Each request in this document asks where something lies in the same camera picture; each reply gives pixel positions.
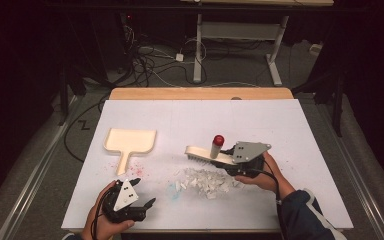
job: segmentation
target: red object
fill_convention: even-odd
[[[223,143],[224,143],[224,137],[222,135],[216,135],[214,137],[213,144],[221,147],[221,146],[223,146]]]

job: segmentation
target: cable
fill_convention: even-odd
[[[125,27],[129,30],[129,33],[128,33],[128,36],[126,39],[127,42],[129,42],[130,36],[132,36],[132,41],[131,41],[130,47],[129,47],[129,49],[127,49],[127,50],[130,50],[133,47],[133,42],[135,41],[135,32],[133,31],[133,29],[131,27],[129,27],[127,25],[124,25],[123,27]]]
[[[170,84],[170,83],[164,81],[164,79],[162,79],[162,78],[160,77],[160,75],[158,75],[157,73],[155,73],[153,70],[150,70],[150,71],[151,71],[153,74],[155,74],[155,76],[157,76],[163,83],[167,84],[168,86],[171,86],[171,87],[181,87],[181,86],[173,85],[173,84]]]
[[[205,47],[204,43],[202,43],[201,41],[198,41],[198,40],[195,39],[195,38],[191,38],[191,39],[187,40],[187,41],[183,44],[183,46],[186,46],[186,44],[188,44],[188,43],[190,43],[190,42],[192,42],[192,41],[195,41],[195,42],[201,44],[201,46],[204,48],[204,56],[201,58],[201,61],[204,60],[205,57],[207,56],[207,48]],[[182,53],[182,50],[183,50],[183,47],[181,47],[180,50],[179,50],[179,53],[180,53],[180,54]]]
[[[147,63],[147,61],[145,62],[142,58],[137,58],[137,60],[140,62],[140,64],[138,64],[138,65],[140,65],[140,66],[142,66],[142,68],[143,68],[143,72],[141,73],[141,75],[142,74],[145,74],[145,80],[144,81],[146,81],[146,85],[145,85],[145,87],[148,87],[149,86],[149,75],[148,75],[148,69],[151,69],[151,68],[153,68],[153,66],[152,65],[150,65],[150,67],[148,68],[148,63]]]
[[[159,72],[153,72],[153,73],[154,73],[154,74],[159,74],[159,73],[162,73],[162,72],[164,72],[164,71],[167,71],[167,70],[169,70],[169,69],[171,69],[171,68],[175,68],[175,67],[178,67],[178,68],[182,68],[182,69],[183,69],[183,71],[184,71],[184,73],[185,73],[186,81],[188,81],[188,76],[187,76],[187,74],[186,74],[186,68],[184,68],[184,67],[182,67],[182,66],[171,66],[171,67],[168,67],[168,68],[166,68],[166,69],[164,69],[164,70],[161,70],[161,71],[159,71]]]
[[[96,211],[95,211],[95,218],[93,219],[91,226],[90,226],[90,234],[91,234],[93,240],[98,240],[98,238],[97,238],[97,236],[98,236],[98,218],[103,215],[102,213],[99,214],[99,212],[101,211],[101,207],[102,207],[102,203],[104,202],[104,199],[108,196],[110,191],[111,191],[111,188],[108,189],[107,191],[105,191],[104,195],[102,195],[101,199],[99,199],[99,203],[98,203],[98,206],[97,206]]]
[[[204,86],[204,87],[217,87],[217,86],[230,85],[230,84],[241,84],[241,85],[247,85],[247,86],[252,86],[257,88],[260,87],[251,83],[244,83],[244,82],[226,82],[226,83],[218,83],[218,84],[213,84],[213,85]]]
[[[156,49],[154,47],[150,48],[150,47],[139,47],[139,50],[141,48],[145,48],[145,49],[152,49],[152,51],[148,54],[145,54],[145,55],[149,55],[151,53],[153,53],[154,51],[157,51],[157,52],[160,52],[160,53],[163,53],[164,55],[163,56],[158,56],[158,55],[152,55],[153,57],[166,57],[166,58],[170,58],[170,59],[174,59],[174,57],[170,56],[169,54],[167,54],[166,52],[162,51],[162,50],[159,50],[159,49]]]
[[[103,102],[103,99],[106,98],[108,95],[109,95],[109,92],[106,93],[106,94],[99,100],[98,103],[95,103],[95,104],[93,104],[92,106],[88,107],[88,108],[87,108],[86,110],[84,110],[79,116],[77,116],[76,119],[74,119],[73,122],[70,123],[70,125],[69,125],[68,128],[67,128],[67,131],[66,131],[65,134],[64,134],[64,147],[65,147],[65,149],[67,150],[67,152],[68,152],[73,158],[75,158],[76,160],[78,160],[78,161],[81,162],[81,163],[84,163],[85,160],[84,160],[84,159],[81,159],[80,157],[78,157],[76,154],[74,154],[74,153],[70,150],[70,148],[68,147],[68,144],[67,144],[67,135],[68,135],[68,133],[70,132],[70,130],[71,130],[71,128],[73,127],[73,125],[74,125],[75,123],[77,123],[78,120],[79,120],[84,114],[86,114],[88,111],[90,111],[92,108],[94,108],[94,107],[97,106],[97,107],[98,107],[98,111],[101,113],[101,112],[102,112],[102,109],[100,109],[100,105],[101,105],[102,103],[104,103],[104,102]]]
[[[230,55],[230,53],[234,53],[234,52],[241,52],[241,51],[245,51],[245,50],[255,50],[257,48],[260,47],[260,45],[263,43],[262,40],[254,40],[252,42],[227,42],[225,41],[225,39],[222,39],[221,41],[217,41],[217,40],[214,40],[214,39],[210,39],[210,38],[205,38],[203,40],[206,40],[206,41],[209,41],[209,42],[212,42],[212,43],[216,43],[216,44],[219,44],[219,45],[222,45],[225,47],[225,49],[221,49],[221,48],[210,48],[208,47],[208,43],[206,43],[207,45],[207,52],[210,52],[211,50],[225,50],[226,53],[222,56],[222,57],[219,57],[219,58],[210,58],[210,60],[213,60],[213,61],[218,61],[218,60],[223,60],[224,58],[228,57]]]
[[[253,171],[264,174],[264,175],[270,177],[271,179],[273,179],[273,181],[275,182],[275,184],[276,184],[275,195],[276,195],[277,217],[279,219],[279,225],[280,225],[280,229],[282,232],[282,237],[284,240],[288,240],[287,227],[286,227],[285,222],[283,221],[283,218],[282,218],[282,200],[280,199],[279,181],[277,181],[277,178],[274,176],[273,170],[270,167],[270,165],[267,162],[265,162],[265,164],[267,164],[271,173],[264,171],[264,170],[259,170],[259,169],[253,169]]]

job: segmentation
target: desk leg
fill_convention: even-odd
[[[202,14],[198,14],[198,20],[196,23],[196,53],[195,53],[195,66],[193,68],[193,82],[200,83],[201,82],[201,40],[202,40]]]
[[[267,64],[270,69],[273,83],[276,87],[282,86],[282,80],[280,79],[279,72],[277,71],[275,60],[277,53],[279,52],[280,44],[282,43],[283,34],[285,33],[286,24],[288,23],[288,18],[289,16],[284,16],[282,18],[282,22],[280,23],[279,29],[277,31],[277,36],[274,42],[273,53],[266,55]]]

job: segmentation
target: floor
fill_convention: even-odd
[[[270,42],[205,42],[203,62],[205,82],[191,83],[193,66],[172,63],[178,49],[150,44],[141,48],[145,63],[135,63],[136,72],[119,83],[125,87],[273,87],[264,54]],[[283,86],[293,88],[304,83],[317,57],[310,54],[311,44],[302,42],[282,46],[276,64]],[[193,55],[184,49],[185,61]],[[152,68],[152,75],[143,72]],[[110,69],[110,80],[123,72]],[[61,239],[67,231],[60,226],[71,193],[87,154],[103,101],[109,91],[90,79],[85,80],[85,96],[70,98],[70,115],[59,126],[60,105],[31,139],[0,189],[0,239]],[[371,153],[353,118],[346,96],[341,119],[343,137],[331,128],[331,106],[316,105],[312,94],[298,94],[309,125],[354,223],[344,231],[348,239],[384,239],[384,173]],[[250,239],[279,239],[278,234],[249,234]],[[187,236],[190,239],[223,238],[227,235]],[[241,238],[243,235],[229,235]],[[123,239],[185,239],[182,235],[124,235]]]

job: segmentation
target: electrical wire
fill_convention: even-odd
[[[247,41],[247,42],[227,42],[227,41],[225,41],[225,39],[222,39],[221,41],[217,41],[217,40],[214,40],[211,38],[203,38],[203,41],[204,40],[206,42],[208,42],[208,43],[205,43],[207,46],[207,55],[208,55],[208,52],[210,52],[210,51],[223,51],[223,50],[226,51],[226,53],[224,53],[224,55],[221,57],[209,58],[210,60],[213,60],[213,61],[223,60],[223,59],[227,58],[231,53],[237,53],[237,52],[242,52],[242,51],[246,51],[246,50],[255,50],[255,49],[259,48],[260,45],[263,43],[262,40],[255,40],[255,41],[251,41],[251,42],[249,42],[249,41]],[[224,48],[211,48],[210,43],[222,45]]]
[[[218,83],[218,84],[213,84],[213,85],[204,86],[204,87],[217,87],[217,86],[231,85],[231,84],[240,84],[240,85],[252,86],[252,87],[257,87],[257,88],[260,87],[258,85],[254,85],[251,83],[244,83],[244,82],[226,82],[226,83]]]
[[[151,53],[153,53],[154,51],[157,51],[157,52],[160,52],[160,53],[163,53],[164,55],[162,55],[162,56],[158,56],[158,55],[152,55],[153,57],[165,57],[165,58],[170,58],[170,59],[174,59],[174,57],[172,57],[172,56],[170,56],[168,53],[166,53],[166,52],[164,52],[164,51],[162,51],[162,50],[159,50],[159,49],[156,49],[156,48],[154,48],[154,47],[145,47],[145,46],[143,46],[143,47],[139,47],[139,50],[140,49],[152,49],[152,51],[150,52],[150,53],[148,53],[148,54],[145,54],[145,53],[143,53],[144,55],[150,55]]]
[[[280,199],[279,181],[277,180],[276,176],[274,175],[273,170],[270,167],[270,165],[267,162],[264,162],[264,163],[267,164],[267,167],[270,169],[270,173],[267,172],[267,171],[264,171],[264,170],[259,170],[259,169],[253,169],[253,171],[261,173],[261,174],[264,174],[264,175],[270,177],[271,179],[273,179],[273,181],[275,182],[275,186],[276,186],[276,188],[275,188],[275,195],[276,195],[277,217],[279,219],[279,225],[280,225],[282,237],[283,237],[284,240],[288,240],[287,227],[286,227],[286,224],[285,224],[285,222],[283,221],[283,218],[282,218],[282,201]]]
[[[104,202],[105,198],[108,196],[108,194],[111,192],[111,188],[105,191],[104,195],[102,195],[101,199],[99,199],[98,206],[95,211],[95,218],[93,219],[91,226],[90,226],[90,234],[92,236],[93,240],[98,240],[98,218],[102,216],[103,214],[99,214],[101,211],[102,203]]]
[[[67,136],[68,136],[68,133],[70,132],[70,130],[72,129],[72,127],[74,126],[75,123],[78,122],[78,120],[83,116],[85,115],[87,112],[89,112],[91,109],[95,108],[95,107],[98,107],[98,111],[99,113],[102,113],[102,109],[100,108],[100,105],[105,103],[104,99],[106,97],[109,96],[109,92],[106,93],[100,100],[98,103],[95,103],[93,104],[92,106],[88,107],[86,110],[84,110],[79,116],[77,116],[71,123],[70,125],[67,127],[67,131],[65,132],[64,134],[64,147],[65,149],[67,150],[67,152],[74,158],[76,159],[77,161],[81,162],[81,163],[84,163],[84,159],[80,158],[79,156],[77,156],[76,154],[74,154],[71,149],[68,147],[68,143],[67,143]]]
[[[191,39],[187,40],[187,41],[183,44],[183,46],[180,48],[179,53],[182,54],[183,47],[186,46],[186,44],[188,44],[188,43],[190,43],[190,42],[193,42],[193,41],[195,41],[195,42],[201,44],[201,46],[204,48],[204,54],[203,54],[203,57],[201,58],[201,61],[204,60],[205,57],[207,56],[207,48],[205,47],[204,43],[202,43],[201,41],[198,41],[198,40],[195,39],[195,38],[191,38]]]
[[[166,85],[171,87],[181,87],[181,86],[173,85],[171,83],[166,82],[163,78],[160,77],[160,75],[158,75],[158,73],[154,72],[152,69],[149,69],[149,71],[153,73],[158,79],[160,79],[161,82],[165,83]]]
[[[127,35],[127,39],[126,39],[126,41],[127,42],[131,42],[131,44],[130,44],[130,47],[128,48],[128,50],[130,50],[130,49],[132,49],[132,47],[133,47],[133,42],[135,41],[135,32],[133,31],[133,29],[131,28],[131,27],[129,27],[129,26],[127,26],[127,25],[124,25],[123,27],[125,27],[125,28],[127,28],[128,30],[129,30],[129,33],[128,33],[128,35]]]

